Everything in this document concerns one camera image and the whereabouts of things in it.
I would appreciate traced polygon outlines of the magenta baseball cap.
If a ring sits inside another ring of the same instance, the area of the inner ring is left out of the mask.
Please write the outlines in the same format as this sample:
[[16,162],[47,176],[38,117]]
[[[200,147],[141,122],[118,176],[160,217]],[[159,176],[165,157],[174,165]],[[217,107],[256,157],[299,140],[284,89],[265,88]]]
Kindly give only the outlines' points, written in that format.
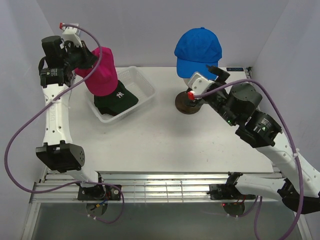
[[118,76],[112,50],[102,47],[102,60],[94,73],[84,82],[88,90],[97,97],[112,94],[118,86]]

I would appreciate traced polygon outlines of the blue baseball cap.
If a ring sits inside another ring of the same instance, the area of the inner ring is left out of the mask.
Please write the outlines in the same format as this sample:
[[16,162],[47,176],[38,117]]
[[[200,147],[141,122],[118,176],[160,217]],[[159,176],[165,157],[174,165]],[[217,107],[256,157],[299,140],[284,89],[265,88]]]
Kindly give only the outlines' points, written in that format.
[[181,36],[174,50],[177,75],[189,79],[198,72],[214,80],[217,76],[209,72],[208,66],[217,67],[222,53],[218,37],[212,31],[204,27],[190,29]]

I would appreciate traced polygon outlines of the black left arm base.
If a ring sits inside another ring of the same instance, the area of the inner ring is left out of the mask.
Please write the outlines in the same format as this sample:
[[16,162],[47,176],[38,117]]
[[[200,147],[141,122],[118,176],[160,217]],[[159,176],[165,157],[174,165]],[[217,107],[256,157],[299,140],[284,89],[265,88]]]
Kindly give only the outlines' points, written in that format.
[[122,186],[116,185],[93,185],[90,187],[82,187],[80,183],[76,184],[78,189],[77,199],[79,201],[119,201],[121,199],[120,190]]

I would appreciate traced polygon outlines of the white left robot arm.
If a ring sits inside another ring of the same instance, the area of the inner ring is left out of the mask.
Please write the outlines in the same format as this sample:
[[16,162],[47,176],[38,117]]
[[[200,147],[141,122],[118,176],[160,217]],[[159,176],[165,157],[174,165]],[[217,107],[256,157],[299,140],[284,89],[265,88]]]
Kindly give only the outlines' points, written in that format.
[[39,61],[38,73],[47,109],[43,144],[35,149],[36,156],[50,170],[72,176],[100,200],[106,195],[106,187],[98,182],[99,174],[85,165],[85,151],[73,144],[69,124],[74,70],[90,69],[98,58],[78,36],[48,36],[41,45],[45,56]]

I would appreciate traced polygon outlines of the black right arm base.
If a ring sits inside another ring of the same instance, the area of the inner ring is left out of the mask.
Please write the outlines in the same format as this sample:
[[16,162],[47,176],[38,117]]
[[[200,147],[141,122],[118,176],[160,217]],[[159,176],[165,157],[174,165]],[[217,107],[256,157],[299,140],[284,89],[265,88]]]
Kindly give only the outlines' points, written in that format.
[[235,184],[210,184],[206,194],[211,200],[231,201],[233,204],[244,203],[245,200],[255,200],[256,195],[242,194]]

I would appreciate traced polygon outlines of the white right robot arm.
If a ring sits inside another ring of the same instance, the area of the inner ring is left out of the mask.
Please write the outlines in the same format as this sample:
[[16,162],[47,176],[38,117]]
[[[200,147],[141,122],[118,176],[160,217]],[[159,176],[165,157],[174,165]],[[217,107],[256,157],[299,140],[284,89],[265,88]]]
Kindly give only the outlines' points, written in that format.
[[267,113],[258,110],[262,95],[251,80],[226,83],[230,74],[216,66],[208,66],[214,81],[196,73],[198,84],[192,86],[197,99],[210,105],[235,134],[253,149],[266,156],[282,172],[283,178],[259,178],[241,172],[229,172],[224,184],[210,190],[212,199],[237,199],[254,195],[282,202],[290,210],[311,214],[320,210],[320,172],[293,146],[284,124],[278,124]]

